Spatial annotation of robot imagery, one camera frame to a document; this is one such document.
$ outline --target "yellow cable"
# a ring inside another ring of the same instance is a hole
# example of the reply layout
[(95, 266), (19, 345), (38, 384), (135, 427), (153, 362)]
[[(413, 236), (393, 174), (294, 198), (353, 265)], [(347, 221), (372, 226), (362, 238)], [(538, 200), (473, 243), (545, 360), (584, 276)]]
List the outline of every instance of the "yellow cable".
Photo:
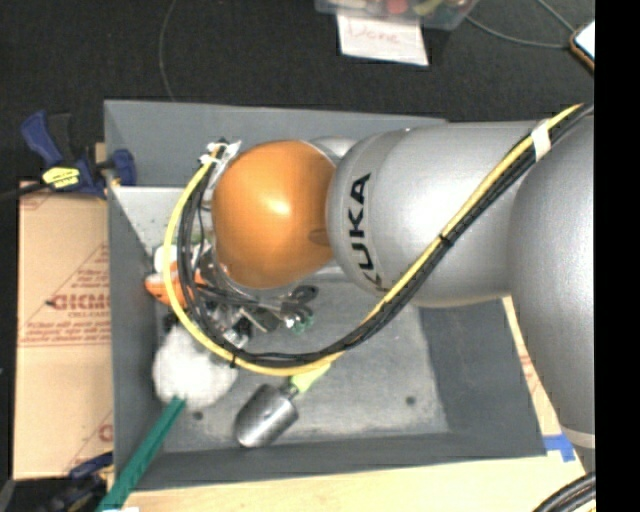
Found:
[[(189, 331), (189, 333), (202, 345), (208, 348), (214, 354), (222, 357), (223, 359), (232, 362), (234, 361), (234, 355), (228, 350), (222, 348), (217, 345), (213, 341), (209, 339), (209, 337), (203, 333), (200, 328), (194, 324), (189, 316), (186, 314), (182, 306), (180, 305), (180, 301), (176, 295), (175, 289), (173, 287), (173, 281), (171, 279), (171, 244), (173, 241), (173, 236), (180, 221), (180, 215), (182, 214), (182, 210), (184, 209), (187, 201), (197, 185), (202, 181), (205, 177), (209, 167), (213, 165), (213, 162), (208, 162), (202, 165), (196, 173), (193, 175), (186, 188), (184, 189), (182, 195), (178, 199), (176, 206), (171, 213), (171, 217), (169, 218), (169, 223), (167, 225), (167, 230), (165, 232), (164, 243), (162, 246), (163, 249), (163, 263), (162, 263), (162, 277), (164, 280), (164, 285), (167, 290), (167, 295), (169, 297), (169, 302), (171, 303), (171, 307), (173, 308), (176, 316), (182, 323), (182, 325)], [(314, 361), (313, 363), (308, 363), (304, 365), (289, 367), (289, 368), (270, 368), (267, 366), (260, 366), (254, 363), (250, 363), (245, 361), (240, 357), (235, 358), (235, 364), (241, 368), (245, 368), (252, 372), (262, 373), (264, 375), (274, 375), (277, 377), (288, 377), (291, 375), (297, 375), (300, 373), (305, 373), (311, 370), (319, 369), (322, 366), (332, 363), (338, 357), (340, 357), (344, 352), (337, 352), (335, 354), (331, 354), (330, 356), (319, 359), (318, 361)]]
[[(573, 105), (562, 112), (560, 112), (555, 117), (552, 117), (547, 121), (547, 130), (553, 128), (556, 124), (562, 121), (565, 117), (570, 115), (573, 111), (577, 110), (581, 107), (581, 104)], [(420, 257), (409, 267), (407, 272), (400, 277), (400, 279), (391, 287), (391, 289), (387, 292), (387, 294), (376, 304), (376, 306), (371, 310), (371, 312), (365, 317), (362, 323), (369, 320), (373, 317), (378, 311), (380, 311), (386, 304), (389, 303), (398, 293), (402, 290), (411, 279), (416, 275), (420, 267), (424, 264), (425, 261), (431, 256), (431, 254), (443, 243), (442, 238), (447, 238), (449, 233), (451, 233), (458, 223), (464, 219), (468, 213), (473, 209), (473, 207), (478, 204), (478, 202), (484, 197), (489, 188), (493, 186), (493, 184), (502, 176), (502, 174), (511, 166), (513, 163), (533, 144), (533, 139), (530, 135), (522, 139), (507, 155), (502, 159), (502, 161), (496, 165), (493, 170), (482, 180), (480, 185), (474, 190), (469, 199), (465, 201), (462, 205), (462, 208), (458, 210), (458, 212), (451, 218), (451, 220), (446, 224), (444, 229), (440, 232), (440, 235), (433, 240), (429, 244), (429, 246), (424, 250), (424, 252), (420, 255)]]
[[(547, 129), (550, 130), (564, 118), (569, 116), (572, 112), (581, 107), (581, 104), (574, 105), (569, 107), (558, 115), (547, 121)], [(505, 158), (493, 168), (493, 170), (482, 180), (480, 185), (475, 189), (473, 194), (467, 199), (467, 201), (463, 204), (463, 206), (458, 210), (458, 212), (451, 218), (451, 220), (446, 224), (444, 229), (440, 232), (440, 235), (434, 239), (429, 246), (424, 250), (424, 252), (420, 255), (420, 257), (409, 267), (409, 269), (400, 277), (400, 279), (391, 287), (391, 289), (387, 292), (387, 294), (375, 305), (375, 307), (371, 310), (371, 312), (360, 322), (360, 325), (367, 322), (371, 319), (376, 313), (378, 313), (385, 305), (387, 305), (400, 291), (409, 283), (411, 279), (416, 275), (420, 267), (427, 261), (427, 259), (431, 256), (431, 254), (439, 247), (443, 240), (440, 238), (441, 236), (446, 239), (447, 235), (455, 229), (456, 225), (468, 215), (471, 209), (482, 199), (482, 197), (487, 193), (488, 189), (500, 178), (500, 176), (533, 144), (533, 139), (530, 135), (525, 137), (520, 143), (518, 143), (507, 155)], [(178, 222), (180, 220), (180, 215), (182, 214), (182, 210), (186, 205), (189, 197), (197, 187), (197, 185), (202, 181), (205, 177), (209, 167), (213, 165), (214, 162), (207, 162), (203, 164), (193, 175), (186, 188), (184, 189), (182, 195), (178, 199), (175, 208), (171, 214), (169, 219), (169, 223), (167, 225), (167, 231), (165, 232), (164, 244), (163, 244), (163, 279), (164, 284), (167, 289), (167, 295), (169, 296), (169, 301), (171, 303), (171, 307), (173, 308), (176, 316), (184, 325), (184, 327), (189, 331), (189, 333), (198, 340), (202, 345), (204, 345), (207, 349), (209, 349), (214, 354), (220, 356), (221, 358), (229, 361), (235, 362), (235, 364), (241, 368), (245, 368), (255, 373), (261, 373), (264, 375), (273, 375), (278, 377), (288, 377), (293, 375), (299, 375), (302, 373), (310, 372), (313, 370), (318, 370), (323, 366), (329, 365), (342, 356), (345, 351), (336, 352), (335, 354), (331, 354), (329, 356), (325, 356), (320, 358), (312, 363), (302, 364), (298, 366), (290, 366), (287, 368), (270, 368), (268, 366), (261, 366), (255, 363), (250, 363), (249, 361), (245, 361), (241, 357), (235, 357), (228, 350), (222, 348), (217, 345), (209, 337), (203, 333), (200, 328), (194, 324), (189, 316), (186, 314), (178, 297), (176, 296), (175, 289), (173, 288), (173, 282), (171, 279), (171, 244), (174, 237), (175, 230), (178, 226)]]

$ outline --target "cardboard sheet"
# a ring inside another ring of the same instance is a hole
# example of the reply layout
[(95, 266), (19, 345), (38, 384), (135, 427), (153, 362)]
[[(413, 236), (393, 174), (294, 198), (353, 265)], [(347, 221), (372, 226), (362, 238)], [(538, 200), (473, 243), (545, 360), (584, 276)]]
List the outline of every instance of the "cardboard sheet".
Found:
[(15, 479), (54, 477), (113, 447), (106, 202), (20, 202)]

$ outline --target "black wire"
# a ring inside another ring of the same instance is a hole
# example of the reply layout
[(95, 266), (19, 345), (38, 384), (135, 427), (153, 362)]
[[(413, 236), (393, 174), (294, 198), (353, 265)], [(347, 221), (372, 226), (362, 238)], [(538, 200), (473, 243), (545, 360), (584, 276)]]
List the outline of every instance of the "black wire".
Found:
[(177, 0), (173, 0), (169, 5), (164, 19), (162, 20), (162, 27), (160, 29), (160, 35), (158, 36), (158, 68), (160, 69), (160, 75), (162, 76), (162, 83), (164, 84), (165, 91), (171, 98), (171, 101), (176, 101), (175, 96), (173, 95), (173, 91), (171, 90), (171, 86), (169, 84), (169, 79), (167, 78), (167, 73), (165, 71), (164, 66), (164, 36), (167, 32), (167, 27), (169, 26), (169, 20), (171, 19), (171, 14), (176, 6)]
[(596, 497), (596, 472), (592, 471), (558, 489), (536, 507), (534, 512), (569, 512)]
[(467, 16), (465, 21), (471, 23), (474, 27), (483, 30), (487, 34), (497, 37), (498, 39), (502, 39), (503, 41), (509, 41), (510, 43), (516, 43), (522, 46), (531, 46), (533, 48), (547, 48), (550, 50), (567, 50), (569, 46), (566, 44), (555, 44), (555, 43), (542, 43), (538, 41), (529, 41), (526, 39), (520, 39), (519, 37), (510, 36), (508, 34), (503, 34), (502, 32), (498, 32), (487, 25), (479, 22), (475, 18), (471, 16)]
[(258, 306), (257, 301), (234, 297), (226, 293), (224, 290), (220, 290), (213, 286), (196, 283), (196, 287), (198, 292), (205, 298), (220, 304), (227, 304), (229, 306)]
[[(593, 110), (593, 105), (582, 106), (569, 114), (563, 120), (559, 121), (556, 126), (549, 130), (549, 137), (552, 140), (552, 144), (557, 144), (562, 140), (573, 128), (575, 128), (581, 119), (592, 114)], [(498, 199), (498, 197), (501, 196), (502, 193), (504, 193), (535, 163), (535, 148), (529, 147), (523, 151), (523, 154), (520, 155), (516, 161), (505, 170), (502, 176), (500, 176), (495, 183), (489, 187), (485, 195), (480, 199), (478, 204), (474, 206), (472, 211), (468, 213), (450, 233), (447, 234), (446, 240), (441, 241), (442, 243), (418, 269), (416, 275), (409, 281), (405, 288), (403, 288), (395, 297), (390, 299), (389, 302), (383, 305), (380, 311), (335, 343), (332, 343), (324, 349), (305, 353), (251, 353), (246, 350), (239, 349), (235, 347), (235, 345), (226, 342), (226, 340), (220, 340), (217, 335), (220, 333), (219, 328), (212, 325), (206, 313), (203, 313), (203, 311), (206, 311), (206, 308), (202, 305), (202, 298), (199, 293), (200, 290), (193, 282), (193, 269), (189, 269), (186, 262), (191, 261), (190, 244), (188, 244), (188, 240), (191, 239), (191, 227), (193, 226), (193, 221), (195, 219), (196, 208), (199, 207), (199, 202), (204, 194), (204, 190), (206, 189), (206, 184), (208, 183), (208, 180), (206, 179), (207, 177), (205, 176), (201, 182), (203, 185), (196, 187), (191, 200), (187, 201), (180, 224), (180, 235), (178, 237), (178, 270), (181, 273), (180, 283), (183, 286), (185, 300), (189, 305), (190, 312), (194, 317), (194, 320), (197, 321), (198, 325), (205, 328), (205, 331), (207, 331), (207, 334), (211, 339), (222, 348), (231, 352), (234, 357), (242, 357), (247, 362), (259, 363), (262, 366), (271, 368), (286, 368), (291, 366), (291, 361), (296, 361), (298, 363), (311, 363), (328, 355), (344, 350), (350, 350), (378, 333), (397, 316), (397, 314), (424, 284), (431, 272), (442, 260), (447, 251), (453, 246), (456, 240), (491, 204), (493, 204), (495, 200)]]

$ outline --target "cable bundle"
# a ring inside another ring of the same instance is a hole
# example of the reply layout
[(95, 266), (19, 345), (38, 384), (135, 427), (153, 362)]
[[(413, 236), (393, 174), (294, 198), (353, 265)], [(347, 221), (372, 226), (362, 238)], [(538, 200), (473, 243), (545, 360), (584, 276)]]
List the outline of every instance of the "cable bundle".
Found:
[[(594, 112), (593, 105), (574, 105), (546, 121), (543, 125), (552, 146), (567, 135), (585, 116)], [(208, 320), (206, 311), (207, 289), (195, 283), (195, 268), (191, 260), (191, 230), (196, 216), (199, 215), (200, 203), (209, 178), (216, 171), (226, 150), (220, 144), (216, 157), (205, 162), (196, 171), (185, 188), (173, 211), (165, 236), (165, 269), (163, 272), (169, 299), (176, 315), (187, 330), (205, 347), (223, 359), (245, 369), (276, 376), (291, 376), (317, 369), (330, 364), (371, 336), (383, 329), (402, 308), (411, 300), (424, 284), (436, 265), (465, 230), (480, 216), (500, 195), (517, 181), (539, 160), (537, 148), (532, 135), (524, 137), (502, 159), (476, 188), (458, 213), (449, 221), (440, 234), (429, 244), (420, 257), (405, 274), (394, 284), (389, 292), (376, 304), (360, 325), (338, 341), (316, 352), (304, 353), (252, 353), (237, 348), (232, 340), (226, 339), (225, 333)], [(171, 283), (169, 267), (169, 250), (174, 232), (180, 221), (178, 236), (178, 260), (180, 285), (184, 297), (187, 298), (189, 314), (180, 306)], [(219, 291), (208, 289), (210, 293)], [(232, 296), (219, 297), (222, 301), (239, 300)]]
[(549, 496), (534, 512), (572, 512), (596, 499), (596, 473), (592, 471)]

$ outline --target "white fluffy object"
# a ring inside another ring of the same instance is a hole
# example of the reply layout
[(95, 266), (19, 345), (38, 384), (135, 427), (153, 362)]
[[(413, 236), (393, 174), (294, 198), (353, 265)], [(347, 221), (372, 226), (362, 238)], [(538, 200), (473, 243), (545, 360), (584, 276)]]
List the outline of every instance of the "white fluffy object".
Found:
[(182, 398), (186, 407), (198, 411), (214, 404), (233, 385), (238, 370), (216, 364), (209, 352), (198, 352), (194, 340), (182, 325), (175, 325), (153, 362), (153, 382), (160, 400)]

